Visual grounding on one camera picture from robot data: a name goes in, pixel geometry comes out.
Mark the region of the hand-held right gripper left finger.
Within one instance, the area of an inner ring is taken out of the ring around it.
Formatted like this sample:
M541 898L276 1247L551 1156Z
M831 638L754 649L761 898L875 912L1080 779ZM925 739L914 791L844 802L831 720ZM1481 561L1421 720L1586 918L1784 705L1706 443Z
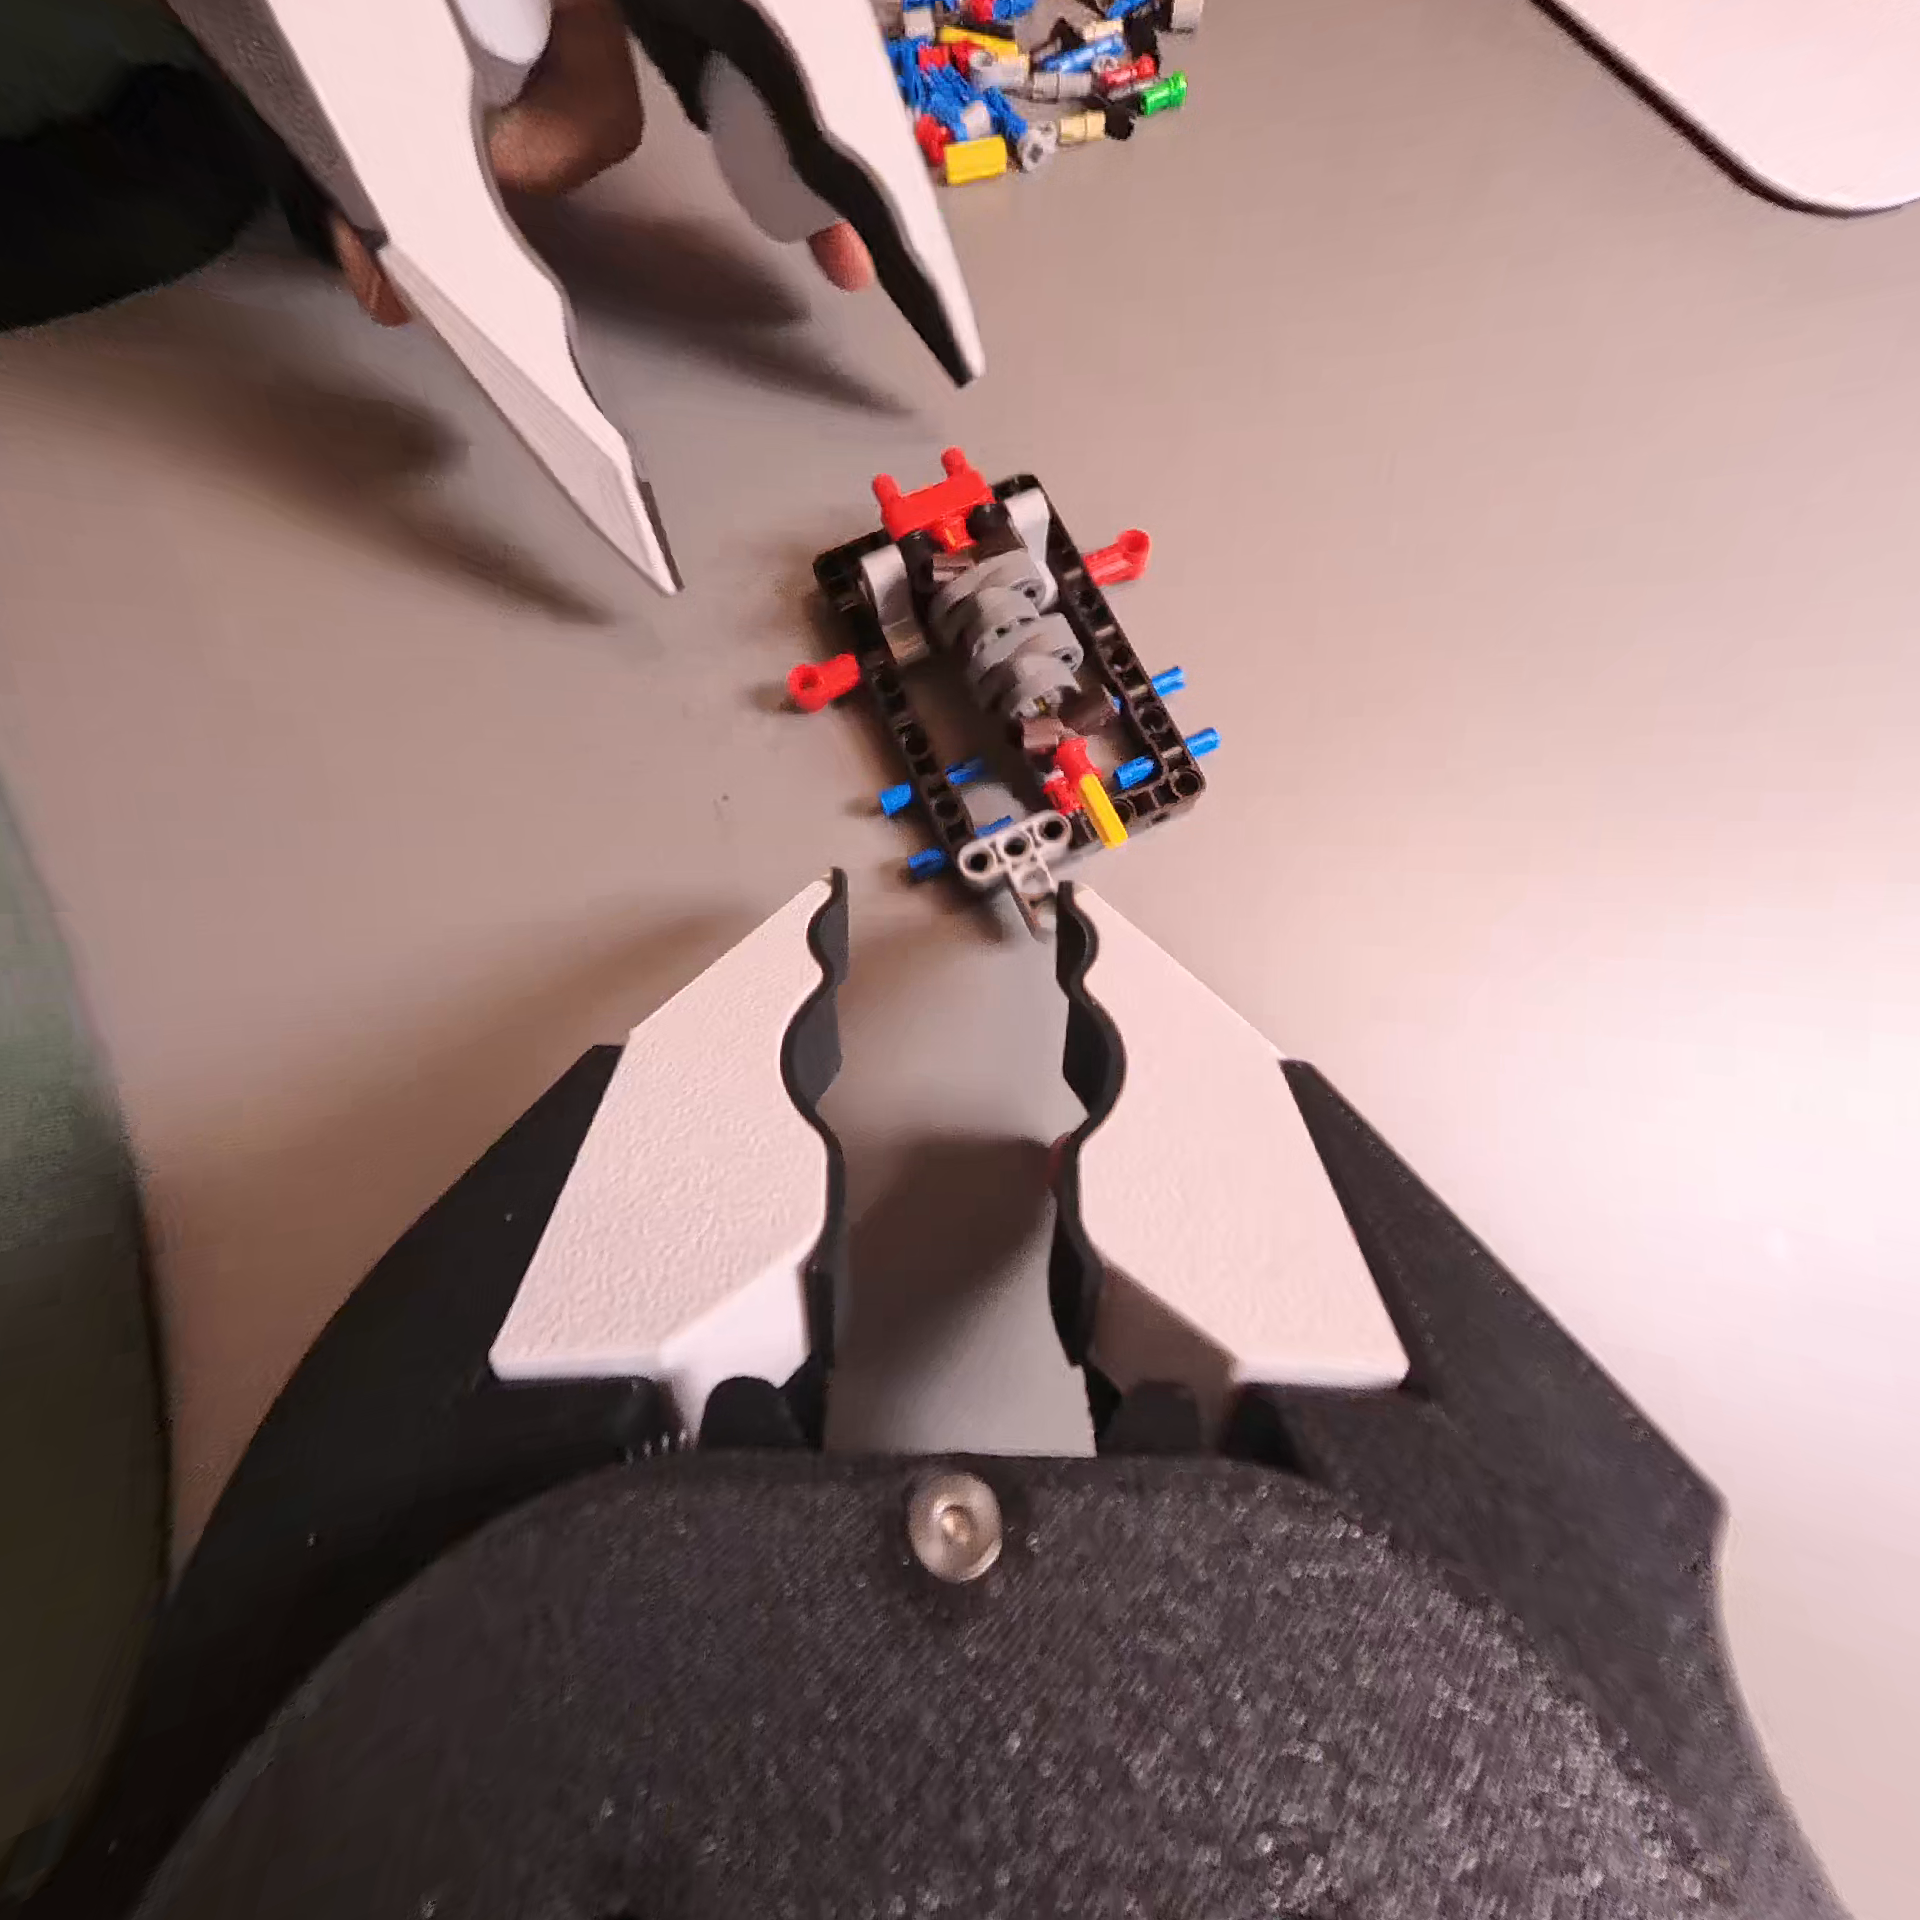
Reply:
M493 1334L500 1382L644 1378L696 1435L733 1378L831 1365L848 878L803 883L618 1045Z

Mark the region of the grey T-shaped lego beam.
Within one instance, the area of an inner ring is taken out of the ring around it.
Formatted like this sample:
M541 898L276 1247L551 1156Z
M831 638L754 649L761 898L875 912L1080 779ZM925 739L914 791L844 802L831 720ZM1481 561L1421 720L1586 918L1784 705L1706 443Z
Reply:
M984 834L972 834L956 875L972 895L1008 895L1027 938L1047 942L1055 933L1055 858L1074 850L1074 827L1055 808L1023 814L1022 821L1004 821Z

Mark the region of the pile of small lego connectors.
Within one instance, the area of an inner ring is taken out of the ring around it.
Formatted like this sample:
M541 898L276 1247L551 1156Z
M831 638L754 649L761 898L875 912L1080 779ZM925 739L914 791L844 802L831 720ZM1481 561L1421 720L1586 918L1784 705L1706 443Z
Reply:
M1041 174L1187 106L1176 65L1201 0L892 0L882 50L914 146L942 186Z

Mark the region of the person's left hand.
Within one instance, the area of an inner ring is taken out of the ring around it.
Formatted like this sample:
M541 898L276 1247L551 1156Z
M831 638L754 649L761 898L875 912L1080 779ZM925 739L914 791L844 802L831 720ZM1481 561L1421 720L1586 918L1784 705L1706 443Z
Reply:
M636 44L615 0L551 0L543 50L518 94L490 114L493 180L509 194L571 194L644 139Z

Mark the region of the black lego chassis frame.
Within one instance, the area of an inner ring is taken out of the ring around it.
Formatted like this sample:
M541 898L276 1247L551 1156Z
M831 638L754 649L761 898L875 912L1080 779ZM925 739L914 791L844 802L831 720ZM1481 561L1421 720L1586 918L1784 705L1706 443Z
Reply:
M914 883L962 887L961 847L1039 808L1074 827L1061 878L1205 794L1218 733L1172 712L1185 672L1148 672L1113 609L1148 561L1140 526L1075 543L1039 478L984 480L961 444L914 488L878 473L875 511L812 559L844 649L797 661L781 697L875 711L897 764L878 814L925 829Z

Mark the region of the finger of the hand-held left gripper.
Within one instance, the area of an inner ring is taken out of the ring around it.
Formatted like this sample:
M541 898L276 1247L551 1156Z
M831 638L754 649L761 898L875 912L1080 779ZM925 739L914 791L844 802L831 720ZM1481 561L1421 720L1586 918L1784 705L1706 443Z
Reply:
M180 28L364 234L573 511L684 588L626 434L573 361L571 297L509 221L482 114L550 47L543 0L178 0Z
M707 134L746 221L803 244L848 225L956 385L984 370L972 297L860 0L636 0L630 36Z

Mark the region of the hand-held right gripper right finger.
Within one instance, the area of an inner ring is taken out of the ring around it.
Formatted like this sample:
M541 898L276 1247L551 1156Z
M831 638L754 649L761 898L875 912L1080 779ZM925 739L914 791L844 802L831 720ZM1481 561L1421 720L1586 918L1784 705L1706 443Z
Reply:
M1052 1319L1092 1435L1172 1390L1218 1440L1248 1390L1390 1391L1403 1341L1334 1196L1287 1061L1092 887L1055 918L1064 1083Z

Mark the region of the person's green sweatshirt torso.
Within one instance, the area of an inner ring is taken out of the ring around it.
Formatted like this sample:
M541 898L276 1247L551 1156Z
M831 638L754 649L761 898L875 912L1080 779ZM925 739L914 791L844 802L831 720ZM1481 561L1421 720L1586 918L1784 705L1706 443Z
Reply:
M168 1416L138 1178L95 1025L0 808L0 1881L67 1853L168 1573Z

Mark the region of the white book stand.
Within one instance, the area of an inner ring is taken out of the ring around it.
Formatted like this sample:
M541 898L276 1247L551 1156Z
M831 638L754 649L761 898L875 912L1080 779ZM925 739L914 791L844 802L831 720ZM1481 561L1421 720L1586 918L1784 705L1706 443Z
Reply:
M1813 212L1920 198L1909 0L1550 0L1740 176Z

